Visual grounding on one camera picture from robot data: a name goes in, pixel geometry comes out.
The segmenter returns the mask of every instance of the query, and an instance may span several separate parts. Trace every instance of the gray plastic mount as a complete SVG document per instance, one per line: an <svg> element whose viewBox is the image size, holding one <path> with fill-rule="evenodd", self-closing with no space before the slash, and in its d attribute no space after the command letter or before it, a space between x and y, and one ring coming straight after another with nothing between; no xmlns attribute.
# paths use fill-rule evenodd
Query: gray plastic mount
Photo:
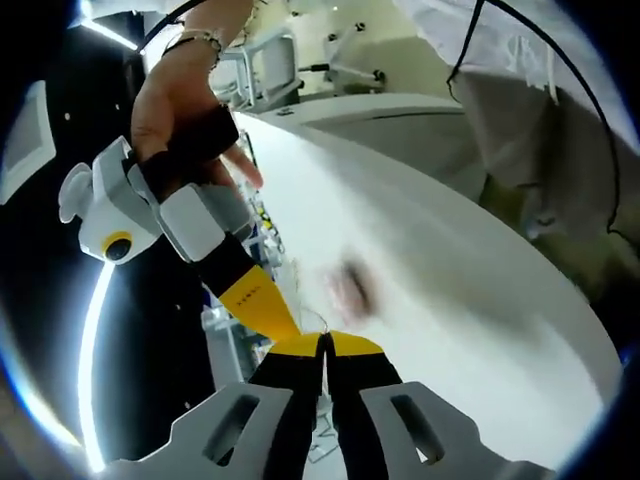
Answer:
<svg viewBox="0 0 640 480"><path fill-rule="evenodd" d="M361 396L378 432L389 480L542 480L554 475L489 450L471 418L421 383L372 388Z"/></svg>
<svg viewBox="0 0 640 480"><path fill-rule="evenodd" d="M259 385L228 385L176 420L165 446L139 461L114 462L98 478L261 480L291 395ZM221 460L232 447L224 465Z"/></svg>
<svg viewBox="0 0 640 480"><path fill-rule="evenodd" d="M117 461L100 480L262 480L285 389L236 383L173 424L169 443L142 460ZM480 442L478 428L420 383L361 393L378 431L389 480L543 480L554 472L510 462ZM225 455L233 448L233 455ZM419 448L427 460L421 462Z"/></svg>

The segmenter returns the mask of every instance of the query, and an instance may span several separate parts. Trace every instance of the glowing light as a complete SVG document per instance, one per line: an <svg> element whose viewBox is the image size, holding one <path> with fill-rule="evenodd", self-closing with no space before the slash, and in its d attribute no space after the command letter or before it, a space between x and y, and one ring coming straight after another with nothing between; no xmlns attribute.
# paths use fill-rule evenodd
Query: glowing light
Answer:
<svg viewBox="0 0 640 480"><path fill-rule="evenodd" d="M93 419L93 398L92 398L92 370L93 370L93 350L96 344L98 333L98 323L100 321L100 311L107 295L109 281L115 266L112 263L105 263L100 272L100 277L93 290L91 303L87 310L84 321L84 331L82 332L82 344L80 346L80 361L78 366L78 404L80 407L80 428L84 438L84 447L87 453L89 468L94 472L104 470L105 464L98 443L96 426Z"/></svg>
<svg viewBox="0 0 640 480"><path fill-rule="evenodd" d="M124 45L125 47L127 47L130 50L137 50L138 46L133 43L130 40L127 40L126 38L124 38L122 35L114 32L113 30L108 29L107 27L104 27L102 25L100 25L99 23L94 22L93 20L84 20L81 25L85 28L88 28L89 30L93 30L96 33L99 33L100 35L103 35L115 42L118 42L121 45Z"/></svg>
<svg viewBox="0 0 640 480"><path fill-rule="evenodd" d="M0 351L9 379L33 420L53 439L62 445L79 447L80 442L67 430L42 399L24 367L8 323L0 318Z"/></svg>

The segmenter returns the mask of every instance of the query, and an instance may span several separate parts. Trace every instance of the white curved surface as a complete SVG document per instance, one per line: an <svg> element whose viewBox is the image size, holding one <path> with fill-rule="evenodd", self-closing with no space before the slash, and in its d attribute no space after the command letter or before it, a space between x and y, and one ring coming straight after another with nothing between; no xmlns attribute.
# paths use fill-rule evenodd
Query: white curved surface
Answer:
<svg viewBox="0 0 640 480"><path fill-rule="evenodd" d="M419 93L378 93L322 98L310 102L288 105L260 115L267 121L284 118L296 123L314 126L335 118L343 121L370 118L380 114L396 115L419 113L428 110L437 112L462 112L462 107L452 100Z"/></svg>
<svg viewBox="0 0 640 480"><path fill-rule="evenodd" d="M312 100L261 115L316 128L398 160L477 202L486 182L475 136L457 103L415 93Z"/></svg>
<svg viewBox="0 0 640 480"><path fill-rule="evenodd" d="M357 333L405 381L471 416L488 447L557 467L620 372L575 287L499 220L406 165L316 130L237 121L304 303L340 328L322 274L345 252L360 256L380 312Z"/></svg>

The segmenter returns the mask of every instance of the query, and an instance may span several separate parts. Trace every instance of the blurred object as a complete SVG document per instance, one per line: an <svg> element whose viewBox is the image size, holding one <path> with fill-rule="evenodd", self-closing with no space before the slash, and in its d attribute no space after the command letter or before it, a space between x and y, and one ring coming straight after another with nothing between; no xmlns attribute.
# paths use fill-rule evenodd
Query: blurred object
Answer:
<svg viewBox="0 0 640 480"><path fill-rule="evenodd" d="M296 103L285 100L302 86L293 32L279 28L228 48L211 72L209 85L235 110L261 112Z"/></svg>
<svg viewBox="0 0 640 480"><path fill-rule="evenodd" d="M56 156L44 81L34 83L2 151L0 205Z"/></svg>
<svg viewBox="0 0 640 480"><path fill-rule="evenodd" d="M362 262L345 260L337 270L327 274L326 283L333 307L345 325L358 326L375 314L373 280Z"/></svg>

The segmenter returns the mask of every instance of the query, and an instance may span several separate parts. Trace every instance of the white table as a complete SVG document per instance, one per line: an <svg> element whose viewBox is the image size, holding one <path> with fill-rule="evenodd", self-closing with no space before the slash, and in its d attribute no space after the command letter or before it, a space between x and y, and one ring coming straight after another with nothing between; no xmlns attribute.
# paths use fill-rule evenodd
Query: white table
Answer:
<svg viewBox="0 0 640 480"><path fill-rule="evenodd" d="M416 170L317 130L238 115L300 295L341 327L323 273L369 265L378 318L356 333L472 417L512 459L557 467L613 395L616 352L578 290L477 205Z"/></svg>

